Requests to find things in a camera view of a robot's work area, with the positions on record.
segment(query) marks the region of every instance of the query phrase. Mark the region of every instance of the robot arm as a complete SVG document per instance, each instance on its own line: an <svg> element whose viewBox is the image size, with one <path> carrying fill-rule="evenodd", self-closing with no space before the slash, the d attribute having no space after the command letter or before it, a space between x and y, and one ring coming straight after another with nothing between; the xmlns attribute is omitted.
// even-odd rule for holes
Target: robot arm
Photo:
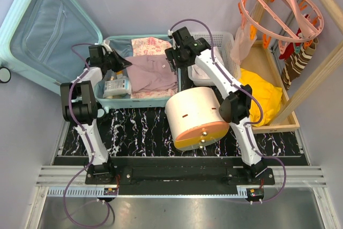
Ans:
<svg viewBox="0 0 343 229"><path fill-rule="evenodd" d="M202 70L204 70L207 73L207 75L212 79L212 81L214 82L214 84L216 85L224 99L224 102L219 110L219 113L225 121L229 122L231 128L233 129L236 135L237 142L241 149L243 162L248 166L253 166L259 163L261 161L261 157L255 152L255 150L252 149L252 146L248 139L247 131L245 129L245 127L248 127L248 132L250 134L252 144L254 148L258 150L255 137L252 134L251 125L249 124L244 126L244 124L250 122L249 113L247 113L249 112L249 109L248 111L244 110L247 116L239 120L240 115L238 115L237 110L233 110L234 107L232 107L232 105L229 104L228 99L230 98L230 96L237 96L236 94L240 92L237 88L232 86L232 84L227 82L227 79L218 70L218 68L212 61L211 51L209 49L203 51L201 55L196 57L195 64L198 65ZM236 80L220 62L217 62L217 64L221 66L222 70L226 73L227 76L230 77L231 81L235 85L242 86L242 84L238 80ZM231 109L229 110L228 108L225 108L225 105L231 106Z"/></svg>
<svg viewBox="0 0 343 229"><path fill-rule="evenodd" d="M217 58L212 60L211 46L200 38L194 40L186 27L173 34L174 48L166 50L166 55L171 66L176 69L196 64L203 69L213 80L220 91L224 101L220 106L219 113L224 121L228 122L233 129L242 153L242 160L253 178L263 173L267 167L261 156L257 154L258 147L252 133L250 122L251 99L239 91L236 86L252 93L249 85L243 86L218 62Z"/></svg>
<svg viewBox="0 0 343 229"><path fill-rule="evenodd" d="M114 177L114 168L107 149L105 148L96 125L98 116L98 104L93 89L100 82L108 70L118 72L131 65L130 62L121 58L120 55L106 42L103 45L89 46L90 57L87 61L90 67L85 68L83 76L61 85L62 113L66 121L70 122L86 147L89 161L88 178L103 179ZM71 94L71 108L69 105L70 88L74 84Z"/></svg>

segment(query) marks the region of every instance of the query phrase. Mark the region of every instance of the red cloth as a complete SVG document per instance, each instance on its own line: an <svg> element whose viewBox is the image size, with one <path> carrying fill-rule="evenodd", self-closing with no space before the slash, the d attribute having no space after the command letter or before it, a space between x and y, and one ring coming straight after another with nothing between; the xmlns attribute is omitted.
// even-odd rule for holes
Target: red cloth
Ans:
<svg viewBox="0 0 343 229"><path fill-rule="evenodd" d="M296 35L298 36L299 33L301 33L300 28L298 29ZM301 43L295 43L295 45L298 47L298 46L301 45ZM290 55L293 54L293 52L294 52L294 46L293 46L293 43L290 43L290 44L287 46L287 48L285 49L285 52L284 52L282 55L279 56L279 59L280 59L280 60L281 60L281 59L287 60L287 59L290 57Z"/></svg>

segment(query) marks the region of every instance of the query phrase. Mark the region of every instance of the wooden tray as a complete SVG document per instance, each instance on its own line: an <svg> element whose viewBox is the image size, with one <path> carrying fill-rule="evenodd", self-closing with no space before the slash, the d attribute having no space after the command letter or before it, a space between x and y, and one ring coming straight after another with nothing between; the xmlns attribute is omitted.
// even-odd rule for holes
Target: wooden tray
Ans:
<svg viewBox="0 0 343 229"><path fill-rule="evenodd" d="M256 41L254 43L249 55L243 60L241 67L248 71L257 73L267 82L282 88L281 106L288 101L289 97L284 85L282 84L280 73L275 64L274 57L268 49L263 48L262 41ZM295 131L299 127L299 122L295 116L295 113L292 112L288 118L279 125L253 127L253 132L260 134L266 132Z"/></svg>

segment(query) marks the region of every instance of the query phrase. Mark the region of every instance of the pink hanger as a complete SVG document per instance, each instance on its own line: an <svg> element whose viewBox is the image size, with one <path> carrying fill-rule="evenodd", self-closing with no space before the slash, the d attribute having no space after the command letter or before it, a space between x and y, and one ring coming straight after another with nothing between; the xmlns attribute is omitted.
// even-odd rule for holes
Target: pink hanger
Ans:
<svg viewBox="0 0 343 229"><path fill-rule="evenodd" d="M299 28L302 31L303 38L297 36L274 12L269 8L269 6L263 1L263 0L257 0L260 2L262 7L267 10L267 12L272 16L272 18L280 24L280 26L289 34L289 36L281 36L279 34L276 34L272 31L267 30L266 28L262 27L260 24L258 24L256 21L254 21L247 10L245 9L245 5L242 6L241 11L242 15L246 17L246 19L259 31L262 33L271 36L272 38L279 40L279 46L280 50L283 51L289 44L289 42L295 42L295 43L303 43L310 41L314 39L316 36L318 36L324 27L324 20L323 16L319 10L319 8L311 1L311 0L302 0L303 3L306 2L307 8L312 8L312 10L309 10L309 12L315 15L315 21L309 21L306 19L303 14L301 13L300 8L304 8L304 5L299 7L296 0L282 0L295 14L296 21L299 25Z"/></svg>
<svg viewBox="0 0 343 229"><path fill-rule="evenodd" d="M312 25L312 23L310 23L302 14L299 8L299 5L297 3L296 0L286 0L288 3L288 6L291 8L291 10L294 13L294 17L299 25L299 28L301 29L301 32L304 34L304 36L306 38L309 38L311 36L313 36L314 34L316 34L317 29L315 28L315 26ZM271 14L271 9L266 6L265 9ZM281 23L281 20L279 17L277 17L275 19L281 26L284 25L284 23Z"/></svg>

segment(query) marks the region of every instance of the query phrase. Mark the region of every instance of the plastic laundry basket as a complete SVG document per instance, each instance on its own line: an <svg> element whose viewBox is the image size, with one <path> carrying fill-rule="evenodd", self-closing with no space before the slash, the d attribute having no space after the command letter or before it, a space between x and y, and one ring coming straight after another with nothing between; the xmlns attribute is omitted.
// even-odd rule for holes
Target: plastic laundry basket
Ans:
<svg viewBox="0 0 343 229"><path fill-rule="evenodd" d="M195 39L204 38L208 43L210 41L210 35L208 33L191 33ZM233 77L239 79L241 77L240 66L237 65L230 58L230 51L234 44L234 37L229 32L214 32L212 33L213 43L218 47L221 57L224 61L225 68L231 73ZM211 79L200 79L192 76L192 68L188 67L188 77L194 82L196 86L213 86L214 83Z"/></svg>

